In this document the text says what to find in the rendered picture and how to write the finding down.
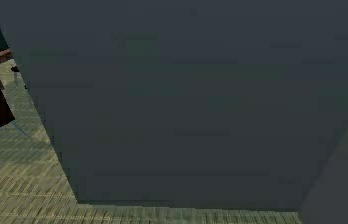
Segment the dark grey cabinet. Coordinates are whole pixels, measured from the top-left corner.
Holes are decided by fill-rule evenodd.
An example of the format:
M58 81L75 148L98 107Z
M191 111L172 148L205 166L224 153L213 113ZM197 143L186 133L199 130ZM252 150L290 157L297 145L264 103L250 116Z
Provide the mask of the dark grey cabinet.
M84 204L295 210L348 127L348 0L0 0Z

